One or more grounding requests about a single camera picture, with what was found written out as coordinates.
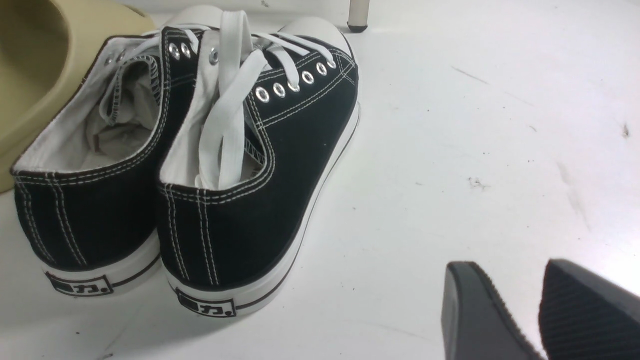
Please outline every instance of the shoe tongue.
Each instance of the shoe tongue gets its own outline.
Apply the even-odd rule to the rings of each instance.
[[[157,56],[143,53],[118,68],[100,102],[100,115],[108,125],[154,128],[162,96],[159,64]]]
[[[194,98],[203,99],[204,103],[199,104],[201,107],[201,113],[198,112],[198,117],[206,117],[209,111],[220,97],[220,67],[212,66],[209,61],[209,55],[211,49],[220,49],[220,32],[219,31],[207,31],[202,37],[202,43],[200,45],[200,59],[198,61],[198,84],[196,89],[201,88],[202,94],[195,94]],[[245,107],[244,109],[244,151],[260,166],[264,165],[264,153],[260,140],[257,136],[255,124],[253,119],[249,116],[249,111]]]
[[[159,64],[157,56],[143,53],[116,70],[107,92],[87,120],[86,139],[93,151],[121,158],[121,149],[107,149],[104,144],[114,137],[131,137],[140,129],[155,128],[162,96]],[[135,143],[141,145],[145,137],[137,137],[140,140]]]

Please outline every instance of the shoelace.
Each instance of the shoelace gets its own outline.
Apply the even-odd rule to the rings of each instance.
[[[193,30],[197,30],[197,29],[211,30],[207,26],[196,25],[196,24],[182,24],[182,25],[174,25],[172,27],[181,29],[185,33],[185,35],[189,38],[189,41],[191,42],[191,48],[195,54],[198,54],[200,41],[198,40],[198,37],[193,33]],[[146,37],[146,36],[153,36],[153,37],[143,42],[142,44],[140,44],[133,51],[129,51],[126,53],[123,52],[122,54],[120,54],[116,62],[123,64],[143,54],[151,55],[151,56],[160,56],[160,34],[161,33],[162,33],[162,29],[158,29],[158,30],[149,31],[148,33],[142,34],[141,36],[143,37]],[[111,98],[111,94],[113,93],[117,85],[117,81],[118,80],[116,77],[114,77],[111,80],[109,87],[107,87],[104,97],[100,102],[100,108],[99,108],[100,117],[102,117],[102,119],[104,119],[104,121],[106,121],[107,124],[109,124],[110,126],[115,125],[115,121],[113,121],[113,119],[111,119],[111,117],[108,114],[109,100]]]
[[[267,51],[282,64],[291,91],[300,91],[300,75],[286,49],[306,56],[310,53],[302,45],[322,55],[335,68],[329,50],[314,42],[279,33],[254,34],[273,43]],[[265,68],[267,59],[261,49],[253,45],[249,22],[244,12],[225,12],[220,27],[220,98],[211,108],[202,128],[200,145],[200,175],[195,185],[210,190],[226,190],[241,182],[244,160],[244,100]]]

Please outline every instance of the white surface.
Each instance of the white surface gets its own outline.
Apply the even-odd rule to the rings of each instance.
[[[233,4],[249,7],[255,31],[297,15],[344,26],[349,6],[267,2]],[[113,299],[59,295],[4,195],[0,354],[443,359],[452,260],[480,263],[540,347],[549,258],[640,293],[639,33],[638,0],[373,1],[369,29],[348,35],[362,122],[279,297],[229,324],[181,308],[161,274]]]

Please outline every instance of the sneaker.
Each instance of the sneaker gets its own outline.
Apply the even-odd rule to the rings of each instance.
[[[155,176],[189,109],[201,34],[109,39],[14,164],[20,223],[58,292],[121,293],[159,268]]]
[[[159,177],[158,233],[179,302],[230,318],[273,300],[360,118],[342,33],[302,19],[252,36],[224,13],[202,39],[195,96]]]

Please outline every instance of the scuff mark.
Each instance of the scuff mark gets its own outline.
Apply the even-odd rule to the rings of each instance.
[[[142,310],[142,307],[144,306],[144,304],[140,304],[140,307],[138,307],[138,309],[136,310],[136,312],[129,318],[129,321],[127,321],[124,326],[122,327],[122,329],[120,329],[120,331],[118,332],[118,334],[113,338],[113,340],[111,340],[111,343],[109,343],[109,345],[107,345],[107,347],[104,349],[103,352],[107,352],[109,351],[109,349],[111,349],[113,347],[113,345],[116,345],[116,343],[118,342],[118,340],[122,337],[122,335],[124,335],[124,333],[127,331],[127,329],[129,328],[129,326],[131,326],[131,324],[133,323],[133,321],[138,317],[138,314],[140,313],[140,311]]]
[[[557,163],[558,169],[560,170],[560,178],[566,186],[569,186],[569,191],[566,194],[567,199],[569,200],[569,205],[575,212],[576,215],[582,218],[584,225],[587,227],[587,230],[591,232],[591,225],[589,224],[589,218],[587,217],[587,211],[584,209],[584,203],[582,201],[582,197],[578,190],[576,190],[573,179],[569,174],[566,166],[562,163]]]
[[[410,331],[406,331],[406,330],[402,330],[402,329],[398,329],[397,327],[393,327],[393,326],[388,326],[388,325],[383,325],[381,323],[371,323],[371,322],[362,322],[360,323],[362,325],[368,325],[371,327],[377,327],[379,329],[383,329],[389,332],[396,332],[398,334],[403,334],[405,336],[409,336],[411,338],[417,338],[417,339],[422,339],[424,341],[427,341],[429,343],[432,343],[432,341],[428,338],[425,338],[424,336],[418,335],[418,334],[414,334]]]
[[[491,187],[489,185],[483,184],[478,178],[472,179],[470,177],[468,180],[469,180],[469,186],[471,187],[471,189],[480,188],[484,192],[487,188]]]
[[[485,80],[479,79],[479,78],[469,74],[468,72],[464,72],[464,71],[458,69],[457,67],[453,67],[452,66],[451,68],[454,69],[455,71],[459,72],[460,74],[466,75],[466,76],[468,76],[468,77],[470,77],[470,78],[472,78],[472,79],[474,79],[476,81],[480,81],[481,83],[483,83],[485,85],[491,85],[491,84],[487,83]]]
[[[509,95],[509,96],[511,96],[512,98],[516,99],[517,101],[523,102],[523,103],[525,103],[525,104],[527,104],[527,105],[531,106],[532,108],[535,108],[535,107],[536,107],[535,105],[531,104],[529,101],[523,100],[523,99],[521,99],[521,98],[519,98],[519,97],[517,97],[517,96],[513,95],[513,94],[512,94],[512,93],[510,93],[510,92],[506,92],[506,91],[505,91],[504,93],[505,93],[506,95]]]
[[[566,169],[566,166],[563,163],[557,163],[558,170],[560,170],[560,178],[565,185],[573,186],[573,179],[569,174],[569,171]]]

